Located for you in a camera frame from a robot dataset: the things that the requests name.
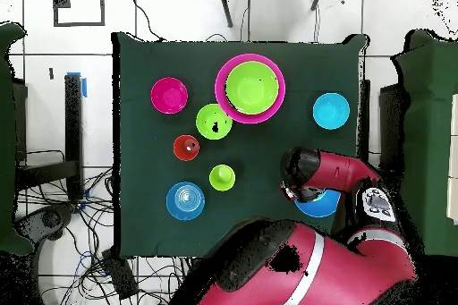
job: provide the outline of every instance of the lime green bowl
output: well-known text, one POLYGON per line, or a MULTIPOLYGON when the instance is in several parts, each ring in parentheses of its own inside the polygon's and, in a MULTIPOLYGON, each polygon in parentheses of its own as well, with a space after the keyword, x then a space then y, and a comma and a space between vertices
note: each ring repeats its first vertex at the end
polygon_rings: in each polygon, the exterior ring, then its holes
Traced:
POLYGON ((261 62, 244 62, 229 73, 225 94, 237 111, 260 114, 276 101, 278 80, 269 66, 261 62))
POLYGON ((235 172, 229 165, 217 165, 211 170, 210 184, 217 191, 230 190, 235 183, 235 172))
POLYGON ((197 113, 196 126, 199 133, 208 140, 221 140, 233 126, 229 117, 218 104, 208 104, 197 113))

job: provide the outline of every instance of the table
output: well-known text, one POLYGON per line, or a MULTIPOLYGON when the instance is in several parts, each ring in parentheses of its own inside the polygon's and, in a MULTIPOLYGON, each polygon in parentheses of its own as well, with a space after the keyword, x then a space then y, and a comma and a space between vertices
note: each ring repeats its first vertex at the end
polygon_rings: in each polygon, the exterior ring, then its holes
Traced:
POLYGON ((280 159, 290 147, 322 148, 356 154, 359 104, 359 53, 364 35, 344 44, 284 42, 141 42, 117 33, 121 118, 121 255, 204 256, 231 228, 252 216, 302 221, 327 233, 333 217, 305 216, 279 192, 280 159), (230 58, 255 53, 270 58, 282 71, 286 95, 278 112, 264 123, 233 123, 221 140, 206 140, 197 131, 197 112, 215 103, 216 75, 230 58), (165 77, 188 89, 186 107, 160 114, 151 105, 153 84, 165 77), (335 131, 313 121, 315 100, 338 92, 350 104, 350 118, 335 131), (190 162, 178 160, 173 142, 181 134, 195 136, 200 152, 190 162), (230 165, 236 175, 226 192, 211 188, 213 166, 230 165), (173 218, 165 196, 177 182, 193 182, 203 190, 205 208, 191 221, 173 218))

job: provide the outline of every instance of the floor tile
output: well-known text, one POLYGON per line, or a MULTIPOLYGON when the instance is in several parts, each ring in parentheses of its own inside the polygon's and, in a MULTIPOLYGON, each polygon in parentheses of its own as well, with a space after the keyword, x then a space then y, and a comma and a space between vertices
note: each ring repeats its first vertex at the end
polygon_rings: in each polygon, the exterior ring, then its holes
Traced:
POLYGON ((16 79, 24 79, 24 64, 23 56, 21 55, 8 55, 8 60, 13 68, 13 77, 16 79))
POLYGON ((457 2, 364 0, 363 31, 370 36, 368 55, 401 53, 405 36, 414 29, 431 29, 440 37, 457 39, 457 2))
POLYGON ((179 258, 139 257, 139 275, 141 276, 149 276, 149 275, 168 276, 169 274, 175 273, 181 276, 183 275, 183 272, 184 274, 186 274, 186 272, 188 271, 188 268, 184 260, 182 261, 182 264, 180 263, 179 258))
POLYGON ((361 0, 319 0, 318 24, 319 43, 341 43, 351 34, 360 34, 361 0))
MULTIPOLYGON (((221 0, 138 0, 138 5, 149 17, 150 27, 158 36, 167 40, 204 41, 214 33, 220 33, 228 40, 240 38, 242 12, 245 0, 228 0, 233 18, 229 29, 221 0)), ((138 37, 143 40, 157 40, 148 30, 148 22, 139 9, 138 37)), ((210 40, 218 41, 215 36, 210 40)))
MULTIPOLYGON (((63 17, 77 21, 78 12, 84 7, 81 21, 96 18, 94 13, 89 12, 99 11, 96 5, 99 0, 71 0, 71 5, 72 2, 75 7, 59 9, 59 16, 64 10, 69 13, 63 17)), ((24 5, 27 54, 112 53, 112 31, 135 32, 132 0, 105 0, 105 26, 55 27, 53 0, 24 0, 24 5)))
MULTIPOLYGON (((365 59, 365 77, 370 80, 369 103, 369 151, 378 153, 380 145, 380 107, 378 98, 380 89, 398 82, 397 71, 389 58, 369 57, 365 59)), ((375 162, 377 154, 371 154, 370 160, 375 162)))
POLYGON ((447 217, 458 221, 458 179, 448 179, 447 217))
MULTIPOLYGON (((86 287, 87 296, 84 296, 84 291, 82 289, 81 292, 78 290, 77 286, 80 282, 79 277, 39 276, 38 287, 45 305, 60 305, 64 297, 64 305, 108 305, 106 300, 102 297, 103 292, 100 285, 107 296, 115 292, 114 286, 111 283, 111 277, 97 277, 97 281, 98 284, 89 279, 85 279, 83 283, 86 287)), ((131 305, 131 303, 136 305, 137 297, 132 296, 130 301, 129 299, 125 299, 122 300, 121 303, 119 301, 119 295, 117 294, 107 299, 110 305, 131 305)))
MULTIPOLYGON (((101 252, 112 247, 114 244, 113 236, 113 213, 109 210, 111 204, 103 202, 103 199, 109 199, 110 196, 106 192, 104 185, 104 179, 101 179, 94 187, 92 184, 94 179, 88 180, 88 178, 97 176, 106 170, 103 169, 84 169, 84 179, 86 181, 85 189, 90 189, 89 199, 85 199, 86 206, 83 209, 81 215, 74 213, 72 214, 72 221, 68 228, 75 236, 77 243, 76 247, 81 254, 95 249, 94 234, 88 229, 89 225, 94 229, 98 235, 98 255, 101 258, 101 252)), ((60 199, 66 201, 65 196, 60 196, 60 199)), ((38 205, 29 204, 29 211, 39 208, 38 205)), ((75 274, 75 268, 81 259, 81 255, 75 249, 74 240, 68 230, 64 230, 64 235, 57 241, 45 241, 43 250, 41 252, 41 258, 39 260, 39 273, 44 275, 73 275, 75 274)), ((132 262, 134 270, 132 271, 135 275, 136 261, 132 262)))
POLYGON ((452 98, 451 135, 458 135, 458 95, 453 95, 452 98))
POLYGON ((450 157, 448 175, 458 179, 458 137, 450 139, 450 157))
POLYGON ((27 149, 64 150, 64 76, 67 72, 80 72, 87 82, 87 97, 82 98, 83 164, 112 165, 111 56, 26 56, 26 68, 27 149))
MULTIPOLYGON (((315 13, 310 10, 311 3, 312 0, 251 0, 250 40, 313 41, 315 13)), ((247 7, 246 0, 241 6, 247 7)))
POLYGON ((166 305, 178 289, 181 278, 139 277, 139 305, 166 305))
MULTIPOLYGON (((0 23, 10 21, 22 25, 22 0, 0 0, 0 23)), ((22 39, 10 47, 11 54, 22 54, 22 39)))

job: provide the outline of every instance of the blue bowl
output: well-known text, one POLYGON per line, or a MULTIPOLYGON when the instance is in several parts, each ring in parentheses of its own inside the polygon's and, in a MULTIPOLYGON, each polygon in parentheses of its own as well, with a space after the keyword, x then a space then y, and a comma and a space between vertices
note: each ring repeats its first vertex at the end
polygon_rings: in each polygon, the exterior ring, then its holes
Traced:
POLYGON ((313 105, 313 119, 324 129, 338 129, 350 115, 348 101, 338 93, 325 93, 313 105))
POLYGON ((165 205, 177 220, 193 220, 202 213, 205 206, 204 193, 192 182, 179 182, 167 193, 165 205))
POLYGON ((335 213, 339 199, 340 192, 325 190, 313 201, 299 202, 295 200, 294 202, 296 207, 307 216, 326 217, 335 213))

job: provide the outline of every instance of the large pink bowl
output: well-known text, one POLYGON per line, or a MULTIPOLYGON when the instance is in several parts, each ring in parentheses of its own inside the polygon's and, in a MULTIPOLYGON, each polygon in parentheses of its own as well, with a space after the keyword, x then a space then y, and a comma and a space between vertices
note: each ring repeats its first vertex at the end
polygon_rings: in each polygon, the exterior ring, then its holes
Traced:
POLYGON ((151 103, 159 112, 175 114, 180 112, 188 101, 188 91, 176 78, 166 77, 156 81, 151 89, 151 103))
POLYGON ((284 77, 280 69, 277 65, 272 62, 270 59, 266 58, 265 56, 258 55, 258 54, 241 54, 233 57, 231 60, 226 62, 225 65, 219 70, 218 75, 216 76, 215 82, 215 96, 217 103, 221 106, 223 111, 229 115, 234 121, 238 123, 262 123, 268 120, 272 115, 276 113, 276 111, 280 108, 284 100, 284 93, 285 93, 285 85, 284 85, 284 77), (226 95, 225 95, 225 82, 227 80, 227 76, 229 72, 239 65, 240 63, 244 62, 261 62, 268 65, 272 71, 275 73, 276 78, 278 79, 278 96, 272 106, 265 110, 260 114, 244 114, 240 113, 233 106, 229 103, 226 95))

